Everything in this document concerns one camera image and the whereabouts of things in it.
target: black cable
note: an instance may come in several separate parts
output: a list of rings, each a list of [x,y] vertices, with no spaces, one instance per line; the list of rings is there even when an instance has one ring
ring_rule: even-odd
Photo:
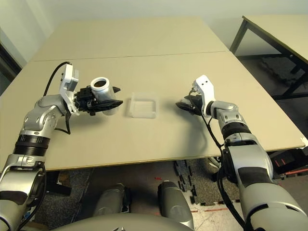
[[[191,90],[188,94],[189,96],[189,100],[191,102],[191,104],[197,109],[199,110],[199,108],[193,103],[192,101],[192,96],[191,96],[191,93],[193,93],[193,90]],[[213,141],[215,142],[216,146],[218,147],[218,149],[220,150],[220,154],[222,156],[222,150],[221,150],[221,147],[223,146],[223,144],[220,144],[215,135],[213,134],[212,132],[212,129],[211,129],[211,126],[210,126],[210,122],[212,120],[212,117],[210,118],[209,122],[207,123],[202,112],[199,110],[200,114],[201,114],[201,117],[207,127],[207,130],[208,132],[210,133]],[[222,179],[223,179],[223,165],[221,163],[221,167],[220,169],[218,170],[218,173],[217,173],[217,186],[218,186],[218,189],[219,189],[219,192],[221,194],[221,197],[222,197],[222,200],[224,201],[226,207],[230,210],[230,212],[232,213],[232,215],[234,216],[234,218],[237,220],[237,222],[244,228],[245,227],[245,221],[241,218],[241,216],[239,215],[239,213],[236,211],[236,209],[234,208],[234,205],[232,203],[232,201],[230,200],[227,192],[225,191],[224,187],[223,187],[223,182],[222,182]]]
[[[240,226],[242,228],[244,228],[245,227],[245,221],[242,219],[240,214],[234,208],[232,201],[230,200],[227,192],[225,191],[225,189],[223,187],[222,179],[223,179],[223,165],[220,167],[220,169],[218,170],[218,173],[217,173],[217,186],[218,186],[222,200],[224,201],[226,207],[230,210],[230,212],[232,213],[234,218],[237,220],[237,222],[240,224]]]
[[[204,123],[205,123],[205,125],[206,125],[206,128],[207,128],[208,132],[210,133],[210,135],[211,135],[213,141],[215,142],[216,146],[219,148],[220,154],[222,154],[221,147],[223,146],[223,144],[220,144],[220,143],[217,141],[217,139],[216,139],[216,137],[215,137],[215,135],[214,135],[214,133],[213,133],[213,131],[212,131],[210,125],[209,125],[209,123],[211,122],[212,118],[210,118],[210,120],[209,120],[208,123],[206,122],[206,120],[205,120],[205,118],[204,118],[202,112],[201,112],[200,109],[194,104],[194,102],[193,102],[193,100],[192,100],[192,95],[191,95],[191,93],[193,93],[193,90],[191,90],[191,91],[189,92],[189,94],[188,94],[188,97],[189,97],[189,100],[190,100],[191,104],[192,104],[197,110],[199,110],[199,112],[200,112],[200,114],[201,114],[201,117],[202,117],[202,119],[203,119],[203,121],[204,121]]]
[[[47,189],[47,174],[46,174],[45,165],[43,165],[42,169],[43,169],[43,174],[44,174],[44,188],[43,188],[42,194],[40,196],[39,203],[37,204],[35,209],[32,211],[32,213],[25,220],[23,220],[21,222],[21,224],[19,225],[17,231],[21,230],[21,228],[24,227],[24,225],[26,225],[28,221],[30,221],[30,219],[37,212],[37,210],[39,209],[39,207],[41,206],[41,204],[42,204],[42,202],[44,200],[44,197],[45,197],[45,194],[46,194],[46,189]]]
[[[71,118],[71,114],[70,114],[69,112],[67,112],[66,115],[65,115],[65,124],[66,124],[66,129],[67,129],[67,131],[65,131],[65,130],[62,129],[62,128],[55,128],[55,130],[57,130],[57,131],[62,131],[62,132],[64,132],[64,133],[70,135],[70,134],[71,134],[71,129],[70,129],[70,127],[69,127],[69,119],[70,119],[70,118]]]
[[[49,86],[50,86],[50,84],[51,84],[51,82],[52,82],[52,79],[53,79],[54,75],[56,74],[56,72],[59,70],[59,68],[60,68],[61,66],[65,65],[65,64],[71,64],[71,63],[70,63],[70,62],[63,62],[63,63],[59,64],[59,65],[56,67],[56,69],[53,71],[53,73],[51,74],[51,76],[50,76],[50,78],[49,78],[49,81],[48,81],[48,83],[47,83],[47,86],[46,86],[46,89],[45,89],[45,91],[44,91],[43,96],[47,95]]]
[[[45,91],[44,91],[43,96],[46,96],[46,95],[47,95],[49,86],[50,86],[50,84],[51,84],[51,82],[52,82],[52,80],[53,80],[54,75],[57,73],[57,71],[59,70],[59,68],[60,68],[61,66],[65,65],[65,64],[71,64],[71,63],[70,63],[70,62],[63,62],[63,63],[59,64],[59,65],[55,68],[55,70],[53,71],[53,73],[51,74],[51,76],[50,76],[50,78],[49,78],[49,80],[48,80],[48,83],[47,83],[47,86],[46,86],[46,89],[45,89]],[[65,124],[66,124],[66,129],[67,129],[67,131],[65,131],[65,130],[62,129],[62,128],[55,128],[55,130],[57,130],[57,131],[62,131],[62,132],[64,132],[64,133],[70,135],[70,134],[71,134],[71,130],[70,130],[70,127],[69,127],[69,119],[70,119],[70,117],[71,117],[71,114],[70,114],[69,112],[67,112],[66,115],[65,115]]]

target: table leg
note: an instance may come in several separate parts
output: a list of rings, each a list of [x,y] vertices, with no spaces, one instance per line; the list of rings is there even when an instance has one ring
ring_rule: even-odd
[[[274,100],[285,100],[292,98],[308,97],[308,93],[292,94],[300,85],[308,81],[308,73],[304,73],[288,90],[282,95],[273,95]]]
[[[300,70],[300,66],[296,65],[291,71],[291,74],[296,74]]]
[[[241,41],[242,41],[246,31],[247,31],[247,24],[248,24],[248,22],[244,19],[242,24],[241,24],[241,26],[240,26],[240,28],[239,28],[239,31],[237,32],[237,34],[236,34],[236,36],[235,36],[235,38],[233,40],[232,45],[230,46],[229,50],[233,54],[235,54],[237,48],[239,47],[239,45],[240,45],[240,43],[241,43]]]

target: table surface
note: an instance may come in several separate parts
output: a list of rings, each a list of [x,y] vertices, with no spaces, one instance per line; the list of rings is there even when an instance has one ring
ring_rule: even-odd
[[[0,98],[0,167],[14,144],[24,116],[43,95],[53,69],[61,61],[30,62]],[[81,113],[70,120],[72,134],[52,134],[46,169],[67,169],[199,158],[220,155],[197,116],[178,109],[175,102],[188,94],[202,74],[215,86],[217,100],[239,106],[251,131],[267,151],[304,146],[304,135],[231,52],[73,60],[80,71],[77,89],[96,77],[107,77],[124,101],[117,114]],[[60,73],[49,94],[57,94]],[[154,92],[159,100],[155,119],[131,118],[132,92]],[[222,143],[218,122],[211,122]],[[64,118],[58,127],[65,128]]]
[[[228,51],[200,17],[157,17],[61,24],[33,61]]]
[[[243,18],[308,64],[308,15],[244,15]]]

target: wall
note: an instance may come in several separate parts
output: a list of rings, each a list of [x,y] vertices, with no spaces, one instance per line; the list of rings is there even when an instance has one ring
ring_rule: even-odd
[[[0,0],[0,40],[24,66],[54,31],[40,0]]]
[[[243,14],[307,14],[307,0],[2,0],[13,18],[2,28],[28,61],[44,39],[65,20],[199,15],[229,47]],[[248,32],[237,54],[273,53]]]

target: clear plastic container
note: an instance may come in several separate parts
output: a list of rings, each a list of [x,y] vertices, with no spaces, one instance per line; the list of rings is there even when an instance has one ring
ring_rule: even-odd
[[[130,115],[133,118],[156,118],[157,96],[154,93],[133,92],[130,103]]]

